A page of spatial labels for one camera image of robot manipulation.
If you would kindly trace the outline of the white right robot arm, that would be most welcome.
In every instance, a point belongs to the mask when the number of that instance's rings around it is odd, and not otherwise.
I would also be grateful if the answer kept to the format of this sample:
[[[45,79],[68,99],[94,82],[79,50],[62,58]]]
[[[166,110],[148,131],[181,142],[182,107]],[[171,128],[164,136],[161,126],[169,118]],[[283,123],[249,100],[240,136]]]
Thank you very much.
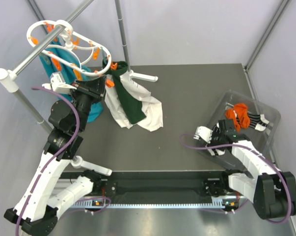
[[[230,195],[237,191],[249,199],[257,215],[272,222],[285,221],[296,215],[296,179],[291,172],[282,172],[270,163],[245,135],[238,133],[234,122],[221,119],[210,137],[214,153],[229,151],[246,168],[243,173],[231,174],[221,180],[220,189]]]

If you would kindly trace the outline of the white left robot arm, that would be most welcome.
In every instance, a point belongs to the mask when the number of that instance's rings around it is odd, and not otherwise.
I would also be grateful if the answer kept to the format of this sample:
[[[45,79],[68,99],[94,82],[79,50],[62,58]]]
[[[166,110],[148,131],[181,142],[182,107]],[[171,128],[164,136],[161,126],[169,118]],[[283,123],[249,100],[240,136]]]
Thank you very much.
[[[83,138],[79,136],[87,125],[91,106],[100,102],[106,94],[107,78],[66,84],[60,93],[51,85],[35,86],[56,95],[49,117],[53,129],[43,148],[38,168],[20,201],[6,210],[4,217],[15,224],[15,235],[25,232],[30,236],[47,236],[61,216],[88,194],[101,192],[101,176],[110,176],[112,170],[84,161],[77,156]],[[70,186],[56,196],[52,192],[68,165],[84,168]]]

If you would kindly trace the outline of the black white striped sock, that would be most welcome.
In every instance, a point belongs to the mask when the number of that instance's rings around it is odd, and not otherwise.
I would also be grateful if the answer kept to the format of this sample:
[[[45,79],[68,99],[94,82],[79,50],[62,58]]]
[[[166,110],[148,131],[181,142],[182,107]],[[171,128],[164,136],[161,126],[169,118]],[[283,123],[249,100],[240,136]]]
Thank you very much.
[[[212,131],[212,136],[220,134],[220,128],[218,123],[213,126]],[[220,148],[209,149],[208,152],[211,156],[221,156],[225,154],[225,150]]]

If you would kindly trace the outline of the white clip hanger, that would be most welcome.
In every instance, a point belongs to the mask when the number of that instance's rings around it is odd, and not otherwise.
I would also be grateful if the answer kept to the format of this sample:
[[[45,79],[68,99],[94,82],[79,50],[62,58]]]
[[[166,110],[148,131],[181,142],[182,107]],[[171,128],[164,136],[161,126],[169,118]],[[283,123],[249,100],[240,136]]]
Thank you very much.
[[[92,81],[98,79],[109,70],[110,65],[113,63],[111,53],[105,46],[75,32],[71,24],[64,20],[43,20],[32,24],[26,33],[27,41],[32,47],[39,43],[39,40],[32,36],[32,32],[40,26],[45,27],[48,32],[52,32],[56,26],[65,27],[65,29],[62,30],[58,36],[54,37],[52,42],[40,53],[51,57],[56,66],[62,63],[72,68],[77,77],[77,81]],[[46,51],[47,48],[64,49],[77,59],[78,64],[75,65],[55,56],[52,52]],[[86,67],[89,61],[99,58],[102,58],[104,63],[102,69],[92,71]]]

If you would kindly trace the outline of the white and green shirt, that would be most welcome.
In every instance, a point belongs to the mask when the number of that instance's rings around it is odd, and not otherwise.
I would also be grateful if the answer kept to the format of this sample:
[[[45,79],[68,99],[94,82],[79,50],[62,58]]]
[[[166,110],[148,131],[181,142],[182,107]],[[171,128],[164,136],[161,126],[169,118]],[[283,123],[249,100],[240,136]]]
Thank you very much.
[[[113,62],[106,75],[114,86],[106,85],[105,104],[120,127],[138,125],[150,132],[163,127],[162,103],[131,78],[125,61]]]

